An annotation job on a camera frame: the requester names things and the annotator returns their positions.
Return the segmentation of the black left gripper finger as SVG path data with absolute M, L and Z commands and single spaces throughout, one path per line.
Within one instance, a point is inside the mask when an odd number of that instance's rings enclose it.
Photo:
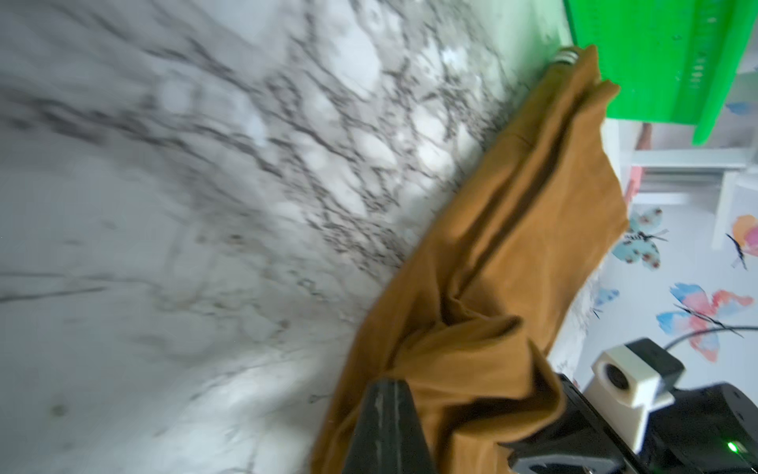
M 343 464 L 343 474 L 436 472 L 410 386 L 381 379 L 369 387 Z

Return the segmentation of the brown long pants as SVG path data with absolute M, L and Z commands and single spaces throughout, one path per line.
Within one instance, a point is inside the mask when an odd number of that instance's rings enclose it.
M 550 64 L 358 330 L 310 469 L 345 466 L 365 391 L 407 381 L 440 473 L 505 473 L 507 444 L 565 410 L 547 355 L 628 225 L 601 127 L 596 47 Z

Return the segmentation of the green plastic basket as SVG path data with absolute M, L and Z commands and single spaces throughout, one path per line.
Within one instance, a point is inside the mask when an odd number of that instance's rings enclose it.
M 601 76 L 617 84 L 608 117 L 693 126 L 705 144 L 716 126 L 757 19 L 755 0 L 574 0 L 572 40 L 593 45 Z

